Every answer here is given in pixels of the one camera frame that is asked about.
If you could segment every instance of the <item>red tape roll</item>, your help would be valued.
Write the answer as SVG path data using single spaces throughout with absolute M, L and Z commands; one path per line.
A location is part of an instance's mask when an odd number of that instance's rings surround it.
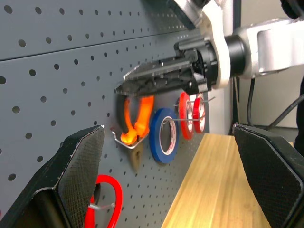
M 205 130 L 205 104 L 204 100 L 201 97 L 198 97 L 194 100 L 193 105 L 193 119 L 200 119 L 193 121 L 194 129 L 196 133 L 203 133 Z
M 180 119 L 193 119 L 192 106 L 189 95 L 185 92 L 181 93 L 179 101 Z M 193 121 L 182 120 L 180 122 L 181 132 L 185 139 L 191 139 L 193 136 Z

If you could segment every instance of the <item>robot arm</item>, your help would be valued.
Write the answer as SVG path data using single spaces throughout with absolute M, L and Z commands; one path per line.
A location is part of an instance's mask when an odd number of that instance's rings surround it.
M 190 0 L 169 6 L 188 28 L 209 37 L 174 45 L 176 57 L 137 66 L 117 88 L 145 96 L 182 88 L 188 94 L 225 87 L 234 76 L 255 78 L 304 64 L 304 21 L 273 19 L 237 29 L 224 37 L 222 10 L 214 0 L 199 8 Z

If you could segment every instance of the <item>white wall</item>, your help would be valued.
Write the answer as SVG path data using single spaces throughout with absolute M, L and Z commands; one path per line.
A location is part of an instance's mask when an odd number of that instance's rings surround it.
M 278 17 L 287 17 L 281 8 L 280 0 L 242 1 L 242 26 Z M 269 125 L 299 96 L 303 72 L 304 67 L 298 66 L 256 79 L 251 108 L 254 124 Z M 249 87 L 250 81 L 241 80 L 240 121 L 244 124 L 247 123 Z M 296 108 L 278 126 L 296 127 L 295 115 Z

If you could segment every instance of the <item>metal hook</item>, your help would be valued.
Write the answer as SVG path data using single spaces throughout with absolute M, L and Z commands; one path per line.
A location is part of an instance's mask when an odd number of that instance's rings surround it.
M 94 210 L 104 210 L 104 209 L 114 208 L 114 207 L 115 207 L 115 203 L 111 203 L 110 205 L 107 205 L 107 206 L 98 206 L 93 203 L 90 203 L 90 205 L 89 205 L 89 208 L 92 208 Z
M 203 115 L 201 118 L 199 119 L 167 119 L 167 120 L 164 120 L 163 121 L 163 125 L 166 124 L 167 122 L 170 122 L 170 121 L 199 121 L 201 119 L 203 119 L 206 115 Z
M 205 101 L 203 100 L 204 103 L 208 103 L 209 101 L 212 101 L 215 98 L 215 96 L 213 98 L 210 98 L 209 100 Z
M 146 135 L 145 137 L 141 138 L 141 139 L 137 142 L 137 144 L 135 144 L 134 146 L 128 146 L 128 145 L 124 144 L 122 141 L 120 141 L 120 140 L 118 140 L 118 139 L 116 138 L 116 134 L 115 134 L 114 131 L 112 131 L 112 134 L 114 135 L 114 139 L 115 139 L 116 142 L 118 142 L 119 144 L 121 144 L 122 146 L 124 146 L 125 148 L 128 148 L 128 149 L 130 149 L 130 150 L 134 149 L 138 144 L 140 144 L 140 143 L 142 142 L 142 140 L 144 140 L 144 139 L 148 136 L 148 135 Z

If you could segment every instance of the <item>black gripper pad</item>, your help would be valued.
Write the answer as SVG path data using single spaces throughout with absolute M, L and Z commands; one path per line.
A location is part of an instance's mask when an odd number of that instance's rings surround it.
M 304 158 L 281 136 L 236 125 L 248 183 L 273 228 L 304 227 Z
M 26 227 L 25 224 L 49 227 L 43 216 L 38 216 L 45 211 L 39 206 L 46 203 L 64 218 L 64 227 L 81 228 L 95 189 L 104 136 L 104 128 L 94 126 L 67 137 L 20 193 L 0 221 L 0 228 Z M 48 201 L 35 205 L 38 201 L 35 196 L 43 192 L 47 192 L 44 196 L 49 196 Z

